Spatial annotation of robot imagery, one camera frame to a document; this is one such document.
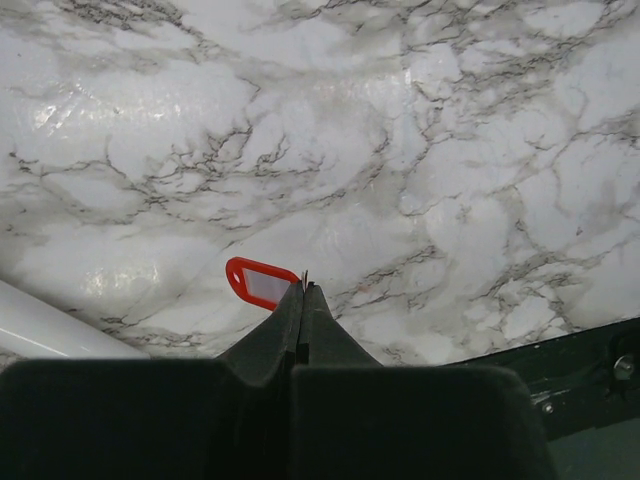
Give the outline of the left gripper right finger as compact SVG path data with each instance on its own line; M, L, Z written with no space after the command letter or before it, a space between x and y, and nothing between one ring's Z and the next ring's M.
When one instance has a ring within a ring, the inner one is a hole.
M304 295L291 377L294 479L551 479L519 376L489 366L385 367Z

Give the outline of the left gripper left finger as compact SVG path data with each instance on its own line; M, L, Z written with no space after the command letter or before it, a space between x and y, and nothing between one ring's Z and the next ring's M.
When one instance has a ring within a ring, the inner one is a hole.
M304 290L214 359L30 360L1 375L5 479L282 479Z

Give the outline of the red key fob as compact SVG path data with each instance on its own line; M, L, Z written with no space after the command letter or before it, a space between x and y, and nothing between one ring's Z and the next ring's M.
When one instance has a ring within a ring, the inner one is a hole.
M289 270L243 257L229 259L225 273L241 300L269 311L274 311L289 286L299 281Z

